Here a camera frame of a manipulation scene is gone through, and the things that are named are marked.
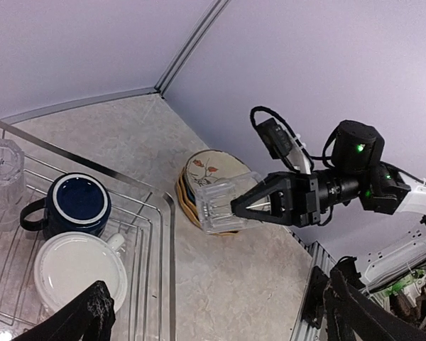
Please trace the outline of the yellow dotted plate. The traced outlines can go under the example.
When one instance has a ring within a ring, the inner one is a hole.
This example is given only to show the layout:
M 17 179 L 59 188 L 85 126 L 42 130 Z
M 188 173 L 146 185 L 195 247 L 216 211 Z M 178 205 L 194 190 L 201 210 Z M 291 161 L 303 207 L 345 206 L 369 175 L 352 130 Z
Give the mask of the yellow dotted plate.
M 178 176 L 178 178 L 180 177 L 180 176 L 182 176 L 182 180 L 183 180 L 183 183 L 185 184 L 185 187 L 192 193 L 192 191 L 191 191 L 191 189 L 189 188 L 189 186 L 188 186 L 188 184 L 187 184 L 187 182 L 186 182 L 186 180 L 185 180 L 185 174 L 184 174 L 184 171 L 182 171 L 180 174 L 179 174 L 179 176 Z M 180 206 L 180 208 L 181 208 L 181 210 L 183 211 L 183 213 L 185 214 L 185 211 L 183 210 L 183 208 L 184 208 L 184 206 L 183 206 L 183 202 L 182 202 L 182 200 L 181 200 L 181 195 L 180 195 L 180 188 L 179 188 L 179 186 L 178 186 L 178 179 L 177 179 L 177 181 L 176 181 L 176 183 L 175 183 L 175 193 L 176 193 L 176 195 L 177 195 L 177 201 L 178 201 L 178 203 L 179 203 L 179 206 Z
M 183 210 L 185 211 L 185 214 L 188 216 L 190 221 L 195 226 L 200 228 L 201 224 L 197 214 L 197 208 L 195 204 L 187 196 L 187 191 L 186 191 L 185 184 L 183 183 L 182 176 L 178 178 L 178 186 L 180 188 L 180 195 L 181 195 L 181 200 L 183 202 L 183 206 L 184 206 Z

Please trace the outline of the dark blue mug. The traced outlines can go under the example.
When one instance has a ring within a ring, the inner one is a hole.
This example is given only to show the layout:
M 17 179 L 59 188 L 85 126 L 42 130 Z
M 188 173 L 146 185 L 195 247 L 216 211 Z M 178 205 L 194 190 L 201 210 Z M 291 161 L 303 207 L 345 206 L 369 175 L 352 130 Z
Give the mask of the dark blue mug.
M 66 232 L 100 237 L 110 214 L 111 198 L 102 183 L 84 173 L 67 173 L 54 180 L 44 198 L 21 210 L 19 222 L 45 239 Z

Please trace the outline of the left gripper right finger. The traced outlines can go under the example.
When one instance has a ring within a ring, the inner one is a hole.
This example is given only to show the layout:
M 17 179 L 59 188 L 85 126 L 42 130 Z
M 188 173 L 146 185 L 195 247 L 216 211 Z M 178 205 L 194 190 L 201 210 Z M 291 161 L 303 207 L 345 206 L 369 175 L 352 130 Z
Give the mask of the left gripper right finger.
M 373 303 L 339 269 L 330 271 L 323 301 L 328 340 L 426 340 L 426 332 Z

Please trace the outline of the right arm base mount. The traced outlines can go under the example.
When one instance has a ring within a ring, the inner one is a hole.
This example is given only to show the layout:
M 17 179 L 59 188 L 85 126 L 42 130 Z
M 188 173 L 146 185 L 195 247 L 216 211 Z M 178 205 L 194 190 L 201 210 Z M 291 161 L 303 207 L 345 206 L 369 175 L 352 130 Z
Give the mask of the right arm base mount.
M 362 289 L 365 285 L 360 281 L 361 274 L 356 270 L 356 260 L 355 256 L 343 256 L 335 267 L 342 272 L 344 278 L 354 288 Z M 307 298 L 302 308 L 302 320 L 318 330 L 321 328 L 324 316 L 323 291 L 328 280 L 328 275 L 319 266 L 312 268 L 307 287 Z

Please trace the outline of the clear drinking glass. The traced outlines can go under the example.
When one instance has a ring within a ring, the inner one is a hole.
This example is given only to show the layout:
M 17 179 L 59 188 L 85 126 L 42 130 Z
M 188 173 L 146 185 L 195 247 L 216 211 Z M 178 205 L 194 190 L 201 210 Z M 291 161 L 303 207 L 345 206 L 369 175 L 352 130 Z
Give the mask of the clear drinking glass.
M 25 154 L 11 139 L 0 139 L 0 232 L 18 227 L 25 205 Z
M 231 210 L 231 201 L 248 192 L 261 180 L 261 175 L 249 172 L 196 189 L 195 202 L 200 229 L 207 234 L 224 234 L 261 226 L 262 222 L 236 217 Z

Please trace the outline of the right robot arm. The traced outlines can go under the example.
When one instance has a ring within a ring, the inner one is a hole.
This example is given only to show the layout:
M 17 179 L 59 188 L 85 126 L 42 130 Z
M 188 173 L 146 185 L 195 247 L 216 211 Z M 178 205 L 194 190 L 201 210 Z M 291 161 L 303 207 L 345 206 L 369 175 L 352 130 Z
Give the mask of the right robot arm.
M 252 124 L 274 159 L 286 171 L 269 173 L 255 186 L 230 202 L 237 218 L 303 229 L 323 227 L 332 220 L 337 205 L 359 200 L 368 212 L 422 216 L 426 226 L 426 180 L 382 161 L 385 141 L 372 126 L 341 121 L 329 135 L 322 154 L 324 167 L 314 168 L 314 158 L 285 122 L 267 119 Z

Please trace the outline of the blue dotted plate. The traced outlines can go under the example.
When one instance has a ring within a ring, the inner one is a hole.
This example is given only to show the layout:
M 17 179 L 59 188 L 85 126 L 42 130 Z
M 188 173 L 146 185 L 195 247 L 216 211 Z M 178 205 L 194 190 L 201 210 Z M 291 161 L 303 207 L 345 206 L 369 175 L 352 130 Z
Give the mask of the blue dotted plate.
M 185 202 L 187 203 L 187 206 L 192 211 L 193 215 L 198 219 L 198 213 L 197 213 L 197 206 L 195 204 L 195 198 L 193 197 L 192 193 L 184 187 L 183 189 L 184 195 L 185 195 Z

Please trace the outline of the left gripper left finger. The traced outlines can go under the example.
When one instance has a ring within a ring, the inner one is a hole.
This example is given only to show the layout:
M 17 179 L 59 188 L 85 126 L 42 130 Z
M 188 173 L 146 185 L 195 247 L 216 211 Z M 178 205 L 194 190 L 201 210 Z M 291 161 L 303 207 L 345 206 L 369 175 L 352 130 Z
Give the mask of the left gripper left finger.
M 53 316 L 16 340 L 110 340 L 116 321 L 114 299 L 104 281 L 95 281 Z

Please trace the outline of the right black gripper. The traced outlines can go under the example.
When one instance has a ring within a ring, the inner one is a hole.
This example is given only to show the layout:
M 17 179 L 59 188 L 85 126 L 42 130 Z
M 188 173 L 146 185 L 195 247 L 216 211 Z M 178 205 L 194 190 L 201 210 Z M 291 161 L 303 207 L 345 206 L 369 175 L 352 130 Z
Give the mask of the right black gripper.
M 320 223 L 320 194 L 316 174 L 274 172 L 231 201 L 239 218 L 284 226 Z

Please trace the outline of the beige patterned plate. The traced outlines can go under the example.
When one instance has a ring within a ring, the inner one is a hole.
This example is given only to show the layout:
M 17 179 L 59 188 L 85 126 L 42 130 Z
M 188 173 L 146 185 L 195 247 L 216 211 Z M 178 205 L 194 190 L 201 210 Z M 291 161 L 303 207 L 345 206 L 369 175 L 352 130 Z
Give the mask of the beige patterned plate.
M 233 178 L 251 169 L 237 157 L 225 151 L 207 149 L 199 151 L 187 160 L 184 181 L 192 194 L 196 189 L 222 180 Z

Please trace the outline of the yellow dotted plate front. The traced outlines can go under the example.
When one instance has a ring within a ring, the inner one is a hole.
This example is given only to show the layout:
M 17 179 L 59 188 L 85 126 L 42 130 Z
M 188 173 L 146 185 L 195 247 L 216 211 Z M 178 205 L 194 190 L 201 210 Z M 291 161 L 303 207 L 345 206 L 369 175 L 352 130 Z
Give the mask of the yellow dotted plate front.
M 187 182 L 186 182 L 186 180 L 185 180 L 185 174 L 184 174 L 184 171 L 182 171 L 180 174 L 179 174 L 179 176 L 178 176 L 178 178 L 180 177 L 180 176 L 182 176 L 182 180 L 183 180 L 183 183 L 185 184 L 185 187 L 192 193 L 192 191 L 191 191 L 191 189 L 189 188 L 189 186 L 188 186 L 188 184 L 187 184 Z M 179 203 L 179 206 L 180 206 L 180 208 L 181 208 L 181 210 L 183 211 L 183 213 L 185 214 L 185 211 L 183 210 L 183 208 L 184 208 L 184 206 L 183 206 L 183 202 L 182 202 L 182 200 L 181 200 L 181 195 L 180 195 L 180 188 L 179 188 L 179 186 L 178 186 L 178 179 L 177 179 L 177 181 L 176 181 L 176 183 L 175 183 L 175 193 L 176 193 L 176 195 L 177 195 L 177 201 L 178 201 L 178 203 Z

